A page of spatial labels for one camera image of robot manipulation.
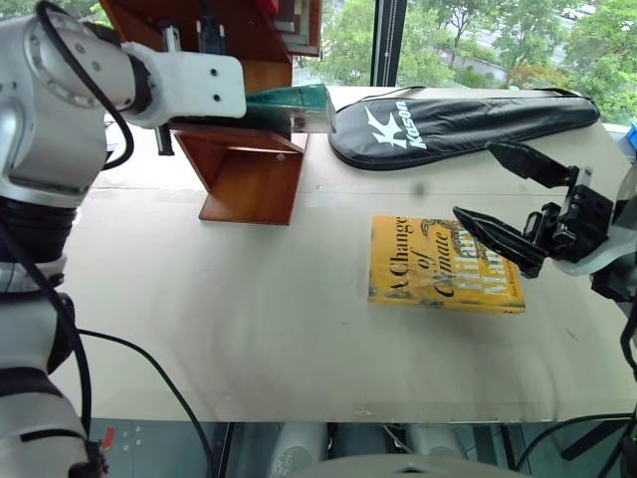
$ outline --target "cable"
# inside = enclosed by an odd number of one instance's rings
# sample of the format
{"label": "cable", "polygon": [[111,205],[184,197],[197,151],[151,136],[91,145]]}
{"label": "cable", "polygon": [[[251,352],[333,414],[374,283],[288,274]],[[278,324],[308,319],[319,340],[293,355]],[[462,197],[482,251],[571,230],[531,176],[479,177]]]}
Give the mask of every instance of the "cable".
{"label": "cable", "polygon": [[538,435],[531,444],[527,447],[525,452],[518,460],[518,464],[516,464],[515,471],[521,471],[525,462],[529,459],[531,453],[535,450],[535,448],[549,435],[552,435],[556,431],[568,426],[573,425],[575,423],[581,423],[583,421],[594,421],[594,420],[618,420],[618,419],[630,419],[633,416],[632,413],[606,413],[599,415],[586,415],[586,416],[578,416],[576,418],[571,418],[569,420],[558,423],[557,425],[552,426],[551,428],[547,428],[540,435]]}
{"label": "cable", "polygon": [[516,466],[516,453],[514,453],[514,445],[511,442],[511,435],[506,425],[500,425],[500,437],[505,448],[505,457],[507,458],[507,468],[511,469]]}
{"label": "cable", "polygon": [[630,309],[630,315],[626,321],[626,327],[624,327],[624,330],[621,332],[621,336],[619,337],[621,351],[624,354],[626,362],[633,370],[635,380],[637,380],[637,362],[635,362],[633,351],[630,347],[630,340],[635,334],[635,330],[637,330],[637,294],[633,299],[633,307]]}
{"label": "cable", "polygon": [[[404,88],[398,88],[396,90],[392,90],[391,92],[387,92],[387,93],[379,93],[378,95],[369,95],[367,97],[363,97],[361,98],[359,101],[360,102],[365,102],[367,100],[372,100],[374,98],[382,98],[382,97],[388,97],[389,95],[394,95],[398,92],[404,92],[405,90],[426,90],[427,87],[404,87]],[[397,100],[400,100],[403,97],[395,97]]]}
{"label": "cable", "polygon": [[412,450],[411,448],[409,448],[407,445],[405,445],[400,438],[398,438],[396,436],[396,434],[391,431],[389,429],[389,427],[387,425],[382,425],[382,427],[384,428],[384,430],[387,432],[387,434],[391,437],[392,440],[394,440],[394,445],[397,446],[398,448],[400,448],[401,450],[406,451],[407,453],[411,454],[411,455],[415,455],[416,453],[414,452],[414,450]]}
{"label": "cable", "polygon": [[192,426],[195,428],[197,435],[199,435],[199,440],[201,440],[201,446],[203,446],[203,450],[206,455],[206,462],[208,464],[208,470],[209,470],[208,475],[212,477],[214,473],[214,458],[212,456],[212,449],[210,448],[210,444],[208,443],[208,438],[206,437],[206,433],[204,432],[203,427],[201,426],[201,423],[195,416],[195,413],[192,411],[192,408],[190,408],[190,405],[188,404],[186,399],[183,397],[183,395],[181,394],[177,386],[173,383],[173,381],[170,379],[170,377],[164,371],[161,365],[157,362],[157,360],[155,360],[151,354],[149,354],[140,346],[137,346],[136,344],[132,342],[125,341],[124,339],[120,339],[114,336],[109,336],[108,334],[102,334],[100,332],[87,331],[85,329],[78,329],[78,332],[83,336],[95,337],[97,339],[104,339],[105,341],[115,342],[116,344],[120,344],[121,346],[125,346],[130,349],[133,349],[134,351],[142,355],[146,360],[150,362],[150,364],[155,368],[157,373],[161,375],[161,378],[163,378],[163,381],[166,382],[166,385],[168,385],[168,388],[170,388],[170,391],[172,391],[172,393],[175,395],[175,398],[177,398],[177,401],[183,407],[184,411],[188,415],[188,418],[190,418],[190,421],[192,422]]}
{"label": "cable", "polygon": [[56,30],[56,27],[53,26],[51,19],[49,18],[48,11],[61,13],[63,15],[69,15],[62,8],[54,5],[53,3],[47,1],[40,1],[36,5],[36,16],[42,25],[42,29],[47,34],[51,43],[56,48],[58,53],[62,56],[63,60],[71,67],[71,70],[82,80],[82,83],[89,89],[89,91],[93,94],[94,97],[98,99],[98,101],[102,104],[102,106],[106,109],[107,112],[110,113],[112,118],[115,120],[119,129],[121,129],[121,133],[123,134],[125,140],[125,148],[123,153],[117,159],[113,159],[109,162],[105,162],[102,170],[113,169],[114,167],[118,167],[132,156],[132,152],[134,151],[134,139],[132,137],[132,133],[130,132],[130,128],[126,121],[119,113],[115,105],[108,99],[105,93],[98,87],[98,85],[93,81],[91,76],[87,73],[87,71],[82,67],[80,62],[76,60],[76,57],[71,53],[67,44],[64,43],[64,40]]}
{"label": "cable", "polygon": [[628,424],[626,425],[626,428],[621,433],[619,437],[619,441],[617,441],[617,444],[615,445],[615,447],[613,448],[613,451],[611,451],[610,455],[608,456],[606,463],[604,463],[604,466],[602,466],[601,470],[599,471],[597,478],[606,478],[606,476],[608,476],[608,473],[610,472],[611,468],[617,461],[617,458],[619,458],[619,455],[621,454],[621,450],[624,445],[624,438],[626,438],[626,436],[630,434],[630,431],[633,429],[634,425],[635,425],[635,420],[633,417],[633,419],[628,422]]}
{"label": "cable", "polygon": [[78,362],[78,370],[80,373],[80,384],[82,389],[82,426],[84,427],[87,437],[91,432],[91,407],[92,407],[92,392],[91,392],[91,374],[89,372],[89,363],[87,362],[87,354],[85,353],[84,346],[78,335],[78,329],[75,322],[71,317],[69,310],[60,299],[60,296],[53,288],[49,280],[44,277],[44,274],[38,269],[38,266],[31,260],[29,255],[20,247],[18,239],[14,236],[13,232],[7,227],[7,225],[0,219],[0,239],[3,245],[6,247],[9,254],[11,254],[14,260],[24,268],[25,271],[31,276],[33,281],[38,285],[40,290],[47,297],[53,308],[55,309],[58,317],[61,318],[58,323],[62,326],[73,352]]}

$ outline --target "robotic arm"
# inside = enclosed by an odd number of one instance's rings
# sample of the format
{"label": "robotic arm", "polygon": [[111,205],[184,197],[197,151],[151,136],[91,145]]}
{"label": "robotic arm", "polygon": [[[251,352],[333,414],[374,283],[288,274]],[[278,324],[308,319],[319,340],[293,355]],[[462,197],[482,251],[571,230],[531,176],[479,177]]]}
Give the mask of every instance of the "robotic arm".
{"label": "robotic arm", "polygon": [[[134,43],[114,45],[47,2],[38,4],[36,16],[0,23],[3,477],[99,478],[106,471],[99,447],[89,442],[90,393],[80,421],[48,379],[73,351],[88,383],[73,303],[54,288],[64,277],[63,248],[76,208],[101,170],[131,154],[129,143],[122,158],[106,162],[105,110],[128,141],[123,119],[158,128],[165,140],[173,118],[240,118],[246,112],[241,64],[227,56],[180,52],[174,31],[167,32],[164,53]],[[629,194],[620,197],[611,221],[612,202],[587,187],[589,171],[566,168],[522,145],[490,150],[523,177],[567,186],[566,201],[532,214],[524,233],[455,208],[465,227],[529,277],[553,257],[569,274],[599,277],[597,289],[593,282],[597,292],[630,305],[637,284],[635,168],[622,185]],[[464,465],[454,471],[475,474]]]}
{"label": "robotic arm", "polygon": [[97,478],[105,466],[88,442],[90,400],[80,422],[48,374],[73,350],[88,377],[72,302],[53,287],[76,208],[113,165],[105,108],[148,128],[240,118],[243,72],[232,57],[177,51],[174,37],[164,53],[111,44],[46,2],[36,16],[1,22],[0,45],[0,470]]}

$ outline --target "book cover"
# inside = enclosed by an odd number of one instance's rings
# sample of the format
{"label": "book cover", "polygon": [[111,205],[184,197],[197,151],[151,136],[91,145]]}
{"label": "book cover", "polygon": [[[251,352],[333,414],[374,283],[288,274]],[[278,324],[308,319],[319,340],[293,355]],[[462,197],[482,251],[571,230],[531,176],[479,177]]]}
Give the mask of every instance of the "book cover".
{"label": "book cover", "polygon": [[376,216],[369,300],[383,304],[510,313],[525,311],[518,266],[455,220]]}

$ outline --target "green foliage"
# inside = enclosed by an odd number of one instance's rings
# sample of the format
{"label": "green foliage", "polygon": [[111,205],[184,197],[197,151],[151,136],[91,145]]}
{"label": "green foliage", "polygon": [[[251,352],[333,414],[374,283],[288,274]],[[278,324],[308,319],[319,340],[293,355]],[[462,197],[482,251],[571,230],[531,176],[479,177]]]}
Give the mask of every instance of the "green foliage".
{"label": "green foliage", "polygon": [[445,37],[436,44],[436,48],[451,51],[451,49],[454,48],[454,36],[452,34],[445,35]]}
{"label": "green foliage", "polygon": [[495,65],[499,65],[502,62],[496,50],[479,45],[473,38],[461,40],[458,53],[465,58],[475,58]]}
{"label": "green foliage", "polygon": [[511,84],[521,89],[562,88],[570,90],[570,82],[564,71],[550,66],[517,65],[511,71]]}
{"label": "green foliage", "polygon": [[502,65],[511,70],[517,65],[545,65],[555,45],[563,39],[555,10],[571,6],[571,0],[502,0],[498,6],[501,37],[494,47],[501,51]]}
{"label": "green foliage", "polygon": [[481,18],[492,15],[496,11],[496,0],[444,0],[439,11],[447,12],[448,23],[456,29],[453,39],[451,67],[454,66],[458,47],[463,35]]}
{"label": "green foliage", "polygon": [[369,85],[374,2],[347,0],[340,11],[324,2],[322,58],[311,71],[328,85]]}
{"label": "green foliage", "polygon": [[619,69],[637,73],[637,3],[605,0],[597,12],[575,25],[566,45],[566,62],[585,72],[606,55],[617,55]]}
{"label": "green foliage", "polygon": [[448,86],[453,72],[434,53],[434,46],[446,36],[438,28],[438,12],[426,5],[412,5],[407,10],[403,31],[398,86]]}
{"label": "green foliage", "polygon": [[456,82],[469,88],[497,88],[500,85],[493,73],[481,75],[472,67],[456,70]]}
{"label": "green foliage", "polygon": [[637,120],[637,75],[621,71],[618,55],[604,55],[584,74],[573,73],[574,88],[595,101],[606,122]]}
{"label": "green foliage", "polygon": [[[346,0],[337,11],[325,2],[322,58],[309,60],[314,75],[329,85],[369,85],[374,2]],[[444,33],[436,10],[425,2],[409,6],[405,19],[397,84],[439,87],[453,72],[433,53]]]}
{"label": "green foliage", "polygon": [[605,0],[577,23],[566,45],[573,87],[592,98],[602,119],[637,119],[637,5]]}
{"label": "green foliage", "polygon": [[[33,13],[38,0],[0,0],[0,19],[19,17]],[[70,14],[82,18],[91,15],[96,0],[57,0],[54,3]]]}

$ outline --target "white table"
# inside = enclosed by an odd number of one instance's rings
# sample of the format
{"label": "white table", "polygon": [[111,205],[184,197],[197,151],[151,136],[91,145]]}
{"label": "white table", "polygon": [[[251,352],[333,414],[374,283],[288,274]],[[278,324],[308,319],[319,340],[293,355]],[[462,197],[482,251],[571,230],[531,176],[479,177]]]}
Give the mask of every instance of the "white table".
{"label": "white table", "polygon": [[[337,107],[369,94],[332,90]],[[183,154],[159,157],[152,131],[135,136],[131,162],[102,174],[81,209],[64,289],[80,326],[149,350],[200,419],[526,421],[634,406],[623,315],[550,261],[524,281],[519,316],[366,299],[372,216],[445,218],[460,205],[522,227],[563,190],[524,181],[486,152],[361,171],[314,135],[289,227],[205,223],[205,193]],[[531,144],[593,166],[592,187],[613,199],[628,168],[600,124]],[[141,357],[90,338],[86,347],[95,416],[185,419]],[[73,360],[54,380],[78,405]]]}

